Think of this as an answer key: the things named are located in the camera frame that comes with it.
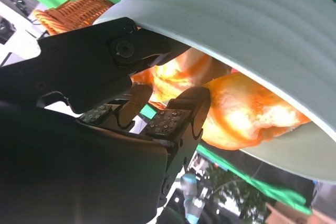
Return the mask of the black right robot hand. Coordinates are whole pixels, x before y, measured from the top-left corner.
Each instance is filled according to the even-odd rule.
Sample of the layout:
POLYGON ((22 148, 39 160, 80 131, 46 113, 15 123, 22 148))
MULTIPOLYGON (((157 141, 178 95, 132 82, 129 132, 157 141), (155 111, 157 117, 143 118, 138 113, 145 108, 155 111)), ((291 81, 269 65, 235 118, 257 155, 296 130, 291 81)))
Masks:
POLYGON ((1 67, 1 223, 147 223, 201 140, 207 88, 180 92, 139 134, 150 86, 131 77, 189 46, 127 17, 42 38, 1 67))

